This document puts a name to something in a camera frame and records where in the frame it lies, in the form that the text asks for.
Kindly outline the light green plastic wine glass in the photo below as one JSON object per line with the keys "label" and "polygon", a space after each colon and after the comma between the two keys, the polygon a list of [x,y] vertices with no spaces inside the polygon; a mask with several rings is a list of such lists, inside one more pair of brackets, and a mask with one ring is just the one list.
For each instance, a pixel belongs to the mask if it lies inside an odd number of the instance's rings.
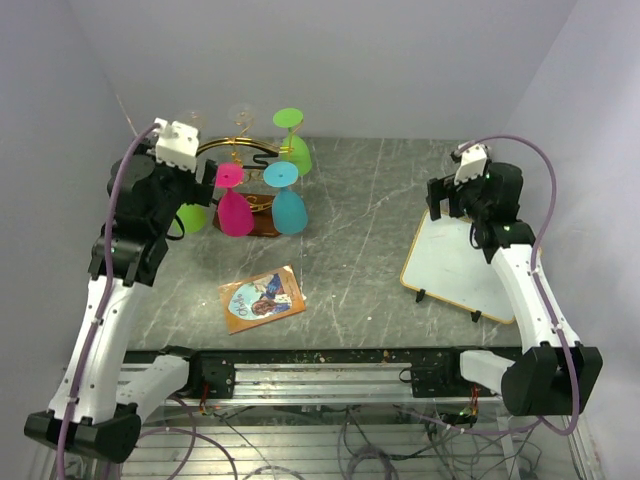
{"label": "light green plastic wine glass", "polygon": [[207,210],[203,206],[183,204],[176,213],[174,229],[187,235],[193,234],[206,226],[207,219]]}

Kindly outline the pink plastic wine glass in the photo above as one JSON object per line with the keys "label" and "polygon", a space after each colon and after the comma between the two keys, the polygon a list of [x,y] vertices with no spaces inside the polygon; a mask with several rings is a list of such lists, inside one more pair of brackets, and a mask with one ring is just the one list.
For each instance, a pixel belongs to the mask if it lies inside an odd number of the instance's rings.
{"label": "pink plastic wine glass", "polygon": [[243,168],[235,163],[223,163],[218,167],[215,187],[224,189],[225,193],[218,201],[217,214],[221,231],[230,237],[247,236],[254,228],[249,202],[235,191],[243,178]]}

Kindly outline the blue plastic wine glass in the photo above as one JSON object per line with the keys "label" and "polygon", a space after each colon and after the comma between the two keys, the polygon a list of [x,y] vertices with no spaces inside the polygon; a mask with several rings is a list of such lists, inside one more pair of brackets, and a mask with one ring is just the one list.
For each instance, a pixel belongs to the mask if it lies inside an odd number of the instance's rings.
{"label": "blue plastic wine glass", "polygon": [[264,182],[278,190],[272,203],[272,220],[275,229],[284,235],[302,232],[308,223],[304,201],[291,187],[299,178],[297,167],[287,161],[272,163],[264,171]]}

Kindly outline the clear wine glass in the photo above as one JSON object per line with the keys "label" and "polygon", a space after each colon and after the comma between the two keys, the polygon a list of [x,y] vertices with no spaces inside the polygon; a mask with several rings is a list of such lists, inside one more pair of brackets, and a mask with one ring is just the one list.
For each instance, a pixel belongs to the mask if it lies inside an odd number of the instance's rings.
{"label": "clear wine glass", "polygon": [[229,108],[229,119],[240,128],[239,137],[244,137],[254,124],[256,111],[248,103],[238,103]]}

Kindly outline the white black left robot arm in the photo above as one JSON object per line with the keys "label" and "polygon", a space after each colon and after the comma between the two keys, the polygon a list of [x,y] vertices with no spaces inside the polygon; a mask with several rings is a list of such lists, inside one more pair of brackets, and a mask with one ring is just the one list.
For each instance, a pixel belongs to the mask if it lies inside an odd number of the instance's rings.
{"label": "white black left robot arm", "polygon": [[168,252],[168,232],[183,205],[206,206],[218,167],[204,176],[152,158],[145,150],[116,162],[107,219],[94,243],[80,332],[48,407],[30,414],[25,435],[56,450],[112,464],[131,455],[142,424],[168,397],[203,387],[200,353],[162,348],[151,365],[120,382],[134,316]]}

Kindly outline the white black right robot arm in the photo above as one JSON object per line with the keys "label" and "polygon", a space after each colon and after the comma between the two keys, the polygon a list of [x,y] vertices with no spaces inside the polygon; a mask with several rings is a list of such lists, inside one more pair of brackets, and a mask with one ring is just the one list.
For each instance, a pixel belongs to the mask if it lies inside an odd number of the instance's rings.
{"label": "white black right robot arm", "polygon": [[522,346],[514,361],[490,350],[466,350],[442,369],[440,380],[455,396],[480,384],[500,395],[514,416],[578,416],[603,359],[583,344],[554,298],[533,230],[518,217],[523,184],[521,169],[502,162],[488,163],[465,182],[448,175],[427,183],[432,220],[440,219],[443,202],[452,217],[470,219],[476,248],[506,290]]}

